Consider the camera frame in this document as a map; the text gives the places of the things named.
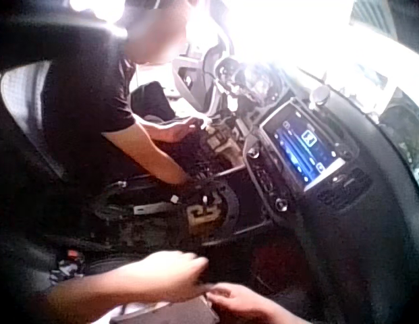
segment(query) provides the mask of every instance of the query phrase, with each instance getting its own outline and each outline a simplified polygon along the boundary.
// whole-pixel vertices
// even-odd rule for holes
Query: dashboard
[[[256,191],[271,219],[297,234],[332,297],[332,320],[394,321],[419,282],[419,189],[397,150],[353,102],[303,71],[228,57],[216,73],[238,100]]]

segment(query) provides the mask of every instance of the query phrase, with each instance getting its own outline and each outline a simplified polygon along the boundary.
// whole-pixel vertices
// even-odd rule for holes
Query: dashboard knob
[[[331,90],[329,90],[328,86],[319,86],[311,92],[310,100],[317,107],[320,107],[328,102],[330,96]]]
[[[287,211],[288,206],[289,204],[285,199],[277,198],[277,200],[275,201],[275,209],[280,213]]]
[[[260,147],[259,146],[253,146],[250,148],[247,152],[247,156],[251,159],[257,159],[260,155]]]

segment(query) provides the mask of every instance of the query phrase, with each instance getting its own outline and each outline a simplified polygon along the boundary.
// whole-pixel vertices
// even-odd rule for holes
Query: infotainment screen
[[[305,190],[344,164],[329,142],[296,109],[288,109],[273,133],[274,141],[291,163]]]

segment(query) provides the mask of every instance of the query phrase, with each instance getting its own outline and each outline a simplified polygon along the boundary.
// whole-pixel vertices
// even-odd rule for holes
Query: air vent
[[[344,181],[331,189],[324,189],[317,194],[319,201],[334,209],[341,210],[352,204],[371,186],[370,177],[361,169],[354,169]]]

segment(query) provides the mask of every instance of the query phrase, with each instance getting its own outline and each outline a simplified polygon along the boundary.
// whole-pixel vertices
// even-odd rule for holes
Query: person
[[[131,302],[182,302],[206,293],[217,306],[270,324],[305,324],[282,306],[233,283],[199,283],[208,260],[194,253],[161,251],[112,271],[76,278],[52,287],[37,306],[60,323],[96,321],[112,308]]]
[[[128,103],[138,64],[171,61],[186,41],[191,0],[161,0],[128,26],[128,38],[103,43],[84,39],[77,57],[51,63],[42,91],[43,131],[49,150],[67,176],[97,190],[148,172],[183,184],[184,169],[154,141],[181,142],[201,121],[191,117],[168,126],[143,120]]]

